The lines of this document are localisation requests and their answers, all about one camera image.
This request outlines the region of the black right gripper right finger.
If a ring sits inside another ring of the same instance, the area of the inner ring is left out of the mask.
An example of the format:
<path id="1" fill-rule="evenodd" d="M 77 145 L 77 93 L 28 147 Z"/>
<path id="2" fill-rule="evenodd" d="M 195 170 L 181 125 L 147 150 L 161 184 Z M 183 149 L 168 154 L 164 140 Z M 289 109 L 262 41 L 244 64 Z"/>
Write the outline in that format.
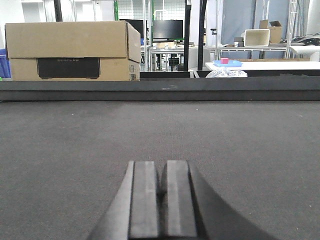
<path id="1" fill-rule="evenodd" d="M 167 161 L 162 188 L 167 240 L 275 239 L 232 208 L 187 161 Z"/>

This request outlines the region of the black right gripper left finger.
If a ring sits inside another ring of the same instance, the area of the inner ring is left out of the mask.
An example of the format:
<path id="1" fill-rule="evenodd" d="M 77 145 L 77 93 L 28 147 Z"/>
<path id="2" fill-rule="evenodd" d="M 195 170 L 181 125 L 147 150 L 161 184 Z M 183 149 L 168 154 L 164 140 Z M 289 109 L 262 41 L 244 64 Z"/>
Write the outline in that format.
<path id="1" fill-rule="evenodd" d="M 89 240 L 149 240 L 160 236 L 153 161 L 129 161 L 122 183 Z"/>

